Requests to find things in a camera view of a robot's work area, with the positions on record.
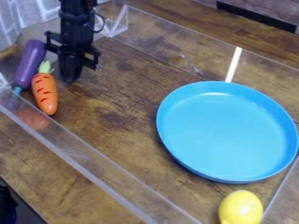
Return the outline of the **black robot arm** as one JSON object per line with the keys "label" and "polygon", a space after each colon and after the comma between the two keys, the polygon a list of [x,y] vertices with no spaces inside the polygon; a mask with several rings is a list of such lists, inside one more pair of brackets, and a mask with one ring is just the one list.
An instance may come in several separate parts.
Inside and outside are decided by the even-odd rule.
{"label": "black robot arm", "polygon": [[95,30],[94,8],[98,0],[60,0],[60,33],[47,31],[47,50],[58,54],[60,76],[72,83],[82,74],[83,67],[99,67],[101,51],[93,45]]}

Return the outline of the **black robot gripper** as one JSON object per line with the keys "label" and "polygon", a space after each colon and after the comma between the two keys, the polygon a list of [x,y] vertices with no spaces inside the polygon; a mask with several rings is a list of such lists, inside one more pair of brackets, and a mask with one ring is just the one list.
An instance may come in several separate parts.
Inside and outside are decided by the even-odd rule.
{"label": "black robot gripper", "polygon": [[95,27],[94,10],[75,15],[60,10],[60,33],[47,31],[47,50],[58,54],[60,76],[67,83],[80,77],[83,67],[99,68],[101,51],[93,45]]}

